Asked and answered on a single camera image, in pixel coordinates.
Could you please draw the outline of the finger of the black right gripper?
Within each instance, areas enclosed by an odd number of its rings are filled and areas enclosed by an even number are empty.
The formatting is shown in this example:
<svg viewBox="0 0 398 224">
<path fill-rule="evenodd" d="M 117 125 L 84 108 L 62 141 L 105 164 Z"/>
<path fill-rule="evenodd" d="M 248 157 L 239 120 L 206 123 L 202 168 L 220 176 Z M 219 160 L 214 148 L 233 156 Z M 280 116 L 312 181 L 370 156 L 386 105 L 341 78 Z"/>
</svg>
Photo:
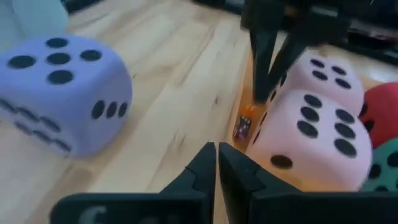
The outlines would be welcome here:
<svg viewBox="0 0 398 224">
<path fill-rule="evenodd" d="M 272 87 L 268 74 L 276 36 L 275 32 L 250 31 L 253 56 L 253 98 L 256 103 L 265 103 Z"/>
<path fill-rule="evenodd" d="M 293 63 L 302 55 L 306 47 L 307 43 L 303 36 L 298 34 L 287 36 L 267 76 L 270 90 L 276 87 L 282 75 L 287 73 Z"/>
</svg>

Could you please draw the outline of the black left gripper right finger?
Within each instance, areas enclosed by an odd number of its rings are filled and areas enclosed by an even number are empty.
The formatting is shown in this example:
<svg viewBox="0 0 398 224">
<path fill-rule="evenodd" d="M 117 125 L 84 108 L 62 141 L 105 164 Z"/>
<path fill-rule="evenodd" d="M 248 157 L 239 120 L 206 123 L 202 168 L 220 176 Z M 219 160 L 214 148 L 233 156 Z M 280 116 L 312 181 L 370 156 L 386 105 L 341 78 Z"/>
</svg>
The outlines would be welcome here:
<svg viewBox="0 0 398 224">
<path fill-rule="evenodd" d="M 302 192 L 226 142 L 218 159 L 229 224 L 398 224 L 398 192 Z"/>
</svg>

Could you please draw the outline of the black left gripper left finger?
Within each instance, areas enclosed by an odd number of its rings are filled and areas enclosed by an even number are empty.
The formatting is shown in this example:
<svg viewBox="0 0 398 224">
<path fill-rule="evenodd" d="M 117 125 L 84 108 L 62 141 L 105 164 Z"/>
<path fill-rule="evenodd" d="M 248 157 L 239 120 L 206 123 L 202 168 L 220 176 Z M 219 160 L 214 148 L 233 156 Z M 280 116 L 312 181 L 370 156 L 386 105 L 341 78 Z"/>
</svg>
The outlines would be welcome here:
<svg viewBox="0 0 398 224">
<path fill-rule="evenodd" d="M 50 224 L 213 224 L 216 147 L 206 143 L 159 193 L 78 193 L 60 199 Z"/>
</svg>

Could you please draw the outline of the large pink foam die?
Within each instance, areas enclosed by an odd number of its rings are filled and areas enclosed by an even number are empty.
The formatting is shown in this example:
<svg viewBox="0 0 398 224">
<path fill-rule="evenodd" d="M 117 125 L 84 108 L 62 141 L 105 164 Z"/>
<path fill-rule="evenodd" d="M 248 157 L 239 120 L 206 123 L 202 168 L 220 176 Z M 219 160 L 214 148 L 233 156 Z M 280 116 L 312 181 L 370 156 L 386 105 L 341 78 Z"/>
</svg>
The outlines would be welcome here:
<svg viewBox="0 0 398 224">
<path fill-rule="evenodd" d="M 363 84 L 348 61 L 308 51 L 290 67 L 281 88 L 304 89 L 324 95 L 343 105 L 355 116 L 360 114 L 364 103 Z"/>
<path fill-rule="evenodd" d="M 246 155 L 304 191 L 358 191 L 372 165 L 372 145 L 357 116 L 307 90 L 271 105 Z"/>
</svg>

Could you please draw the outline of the small orange die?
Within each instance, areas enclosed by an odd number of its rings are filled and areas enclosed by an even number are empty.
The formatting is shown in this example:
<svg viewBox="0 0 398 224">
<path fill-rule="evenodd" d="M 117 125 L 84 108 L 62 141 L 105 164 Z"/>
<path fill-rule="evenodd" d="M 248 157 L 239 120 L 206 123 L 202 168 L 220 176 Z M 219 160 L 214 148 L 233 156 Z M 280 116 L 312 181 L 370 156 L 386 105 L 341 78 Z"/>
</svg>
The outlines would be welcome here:
<svg viewBox="0 0 398 224">
<path fill-rule="evenodd" d="M 254 119 L 256 116 L 256 106 L 246 105 L 244 108 L 242 108 L 240 116 L 246 119 Z"/>
</svg>

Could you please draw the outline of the small purple die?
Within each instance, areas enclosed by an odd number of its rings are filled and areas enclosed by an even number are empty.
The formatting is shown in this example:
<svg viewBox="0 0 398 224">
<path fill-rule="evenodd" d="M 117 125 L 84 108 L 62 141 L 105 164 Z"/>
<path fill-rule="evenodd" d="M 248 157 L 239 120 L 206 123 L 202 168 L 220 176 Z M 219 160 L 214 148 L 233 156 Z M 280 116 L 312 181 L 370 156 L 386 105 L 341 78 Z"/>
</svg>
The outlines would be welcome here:
<svg viewBox="0 0 398 224">
<path fill-rule="evenodd" d="M 244 140 L 249 134 L 251 127 L 251 118 L 247 116 L 240 116 L 235 124 L 233 130 L 233 138 L 235 140 Z"/>
</svg>

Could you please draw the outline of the large red foam die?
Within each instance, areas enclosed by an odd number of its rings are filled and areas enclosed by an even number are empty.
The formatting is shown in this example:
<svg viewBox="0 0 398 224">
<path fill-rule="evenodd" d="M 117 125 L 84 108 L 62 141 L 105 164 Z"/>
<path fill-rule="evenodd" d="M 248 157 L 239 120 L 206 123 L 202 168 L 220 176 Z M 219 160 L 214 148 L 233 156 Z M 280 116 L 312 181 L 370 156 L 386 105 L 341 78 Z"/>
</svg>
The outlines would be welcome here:
<svg viewBox="0 0 398 224">
<path fill-rule="evenodd" d="M 398 138 L 398 82 L 383 83 L 366 91 L 359 119 L 374 149 Z"/>
</svg>

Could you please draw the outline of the large teal foam die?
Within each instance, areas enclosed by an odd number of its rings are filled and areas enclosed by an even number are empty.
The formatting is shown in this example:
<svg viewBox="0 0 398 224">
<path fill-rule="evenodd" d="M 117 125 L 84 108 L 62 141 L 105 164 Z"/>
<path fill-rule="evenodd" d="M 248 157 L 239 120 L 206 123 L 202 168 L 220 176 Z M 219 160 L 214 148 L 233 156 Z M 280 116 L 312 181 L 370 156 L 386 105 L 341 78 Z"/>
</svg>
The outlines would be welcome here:
<svg viewBox="0 0 398 224">
<path fill-rule="evenodd" d="M 398 191 L 398 138 L 373 150 L 373 163 L 362 191 Z"/>
</svg>

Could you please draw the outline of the large purple foam die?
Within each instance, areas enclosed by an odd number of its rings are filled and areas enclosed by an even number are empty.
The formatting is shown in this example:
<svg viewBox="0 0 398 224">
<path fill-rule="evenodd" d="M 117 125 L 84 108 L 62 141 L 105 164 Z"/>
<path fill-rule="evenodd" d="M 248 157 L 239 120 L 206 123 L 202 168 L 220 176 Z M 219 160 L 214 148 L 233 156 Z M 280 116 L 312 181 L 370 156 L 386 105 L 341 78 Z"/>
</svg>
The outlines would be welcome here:
<svg viewBox="0 0 398 224">
<path fill-rule="evenodd" d="M 46 35 L 0 54 L 0 119 L 54 151 L 96 154 L 117 136 L 131 103 L 125 63 L 95 39 Z"/>
</svg>

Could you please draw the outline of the black metal table frame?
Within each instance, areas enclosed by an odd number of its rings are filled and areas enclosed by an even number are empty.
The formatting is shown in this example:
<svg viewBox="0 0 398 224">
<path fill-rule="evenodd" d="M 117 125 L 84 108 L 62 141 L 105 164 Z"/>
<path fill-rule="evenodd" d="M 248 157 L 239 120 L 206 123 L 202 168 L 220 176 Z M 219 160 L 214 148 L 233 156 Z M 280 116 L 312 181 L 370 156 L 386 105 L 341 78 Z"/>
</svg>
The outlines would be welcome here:
<svg viewBox="0 0 398 224">
<path fill-rule="evenodd" d="M 398 65 L 398 0 L 284 0 L 282 30 L 291 30 L 313 5 L 336 7 L 353 21 L 331 45 Z"/>
</svg>

